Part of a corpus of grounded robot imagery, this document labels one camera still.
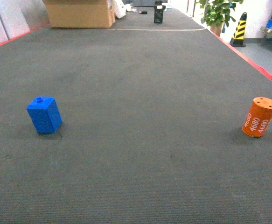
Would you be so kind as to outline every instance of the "traffic cone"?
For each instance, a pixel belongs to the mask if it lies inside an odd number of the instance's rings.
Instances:
[[[244,45],[244,30],[246,28],[247,13],[243,13],[239,19],[237,29],[230,41],[232,47],[245,47]]]

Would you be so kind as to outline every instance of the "orange cylinder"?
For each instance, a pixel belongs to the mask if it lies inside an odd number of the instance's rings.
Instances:
[[[272,119],[272,99],[256,97],[253,99],[242,130],[251,137],[262,136]]]

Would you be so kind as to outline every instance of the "blue rectangular block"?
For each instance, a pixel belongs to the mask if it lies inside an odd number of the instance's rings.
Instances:
[[[38,133],[55,133],[62,123],[53,97],[36,97],[27,106],[27,111]]]

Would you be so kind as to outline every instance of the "cardboard box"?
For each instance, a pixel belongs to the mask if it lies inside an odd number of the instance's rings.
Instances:
[[[109,28],[115,22],[112,0],[44,0],[55,28]]]

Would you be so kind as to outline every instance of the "potted plant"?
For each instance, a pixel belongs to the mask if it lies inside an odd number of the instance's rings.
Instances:
[[[237,3],[242,4],[244,0],[197,0],[196,3],[201,4],[200,8],[204,8],[204,17],[201,22],[206,22],[210,30],[220,36],[223,23],[229,26],[229,21],[236,21],[230,15],[230,9],[235,11]]]

